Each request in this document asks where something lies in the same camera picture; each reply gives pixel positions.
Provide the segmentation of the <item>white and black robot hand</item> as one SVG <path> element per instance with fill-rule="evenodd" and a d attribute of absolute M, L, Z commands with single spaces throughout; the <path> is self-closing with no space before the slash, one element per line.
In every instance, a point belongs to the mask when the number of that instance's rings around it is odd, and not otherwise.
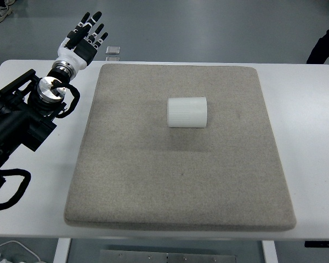
<path fill-rule="evenodd" d="M 104 24 L 94 27 L 101 16 L 100 11 L 94 15 L 85 13 L 58 48 L 58 61 L 66 62 L 75 72 L 85 69 L 93 61 L 108 36 L 108 33 L 103 31 Z"/>

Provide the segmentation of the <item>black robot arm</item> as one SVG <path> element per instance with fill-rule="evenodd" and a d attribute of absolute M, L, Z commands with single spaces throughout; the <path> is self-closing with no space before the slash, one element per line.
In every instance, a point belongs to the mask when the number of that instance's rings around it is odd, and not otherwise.
<path fill-rule="evenodd" d="M 53 120 L 73 112 L 80 99 L 70 84 L 75 76 L 57 61 L 47 76 L 30 69 L 0 90 L 0 167 L 20 145 L 36 151 L 56 128 Z"/>

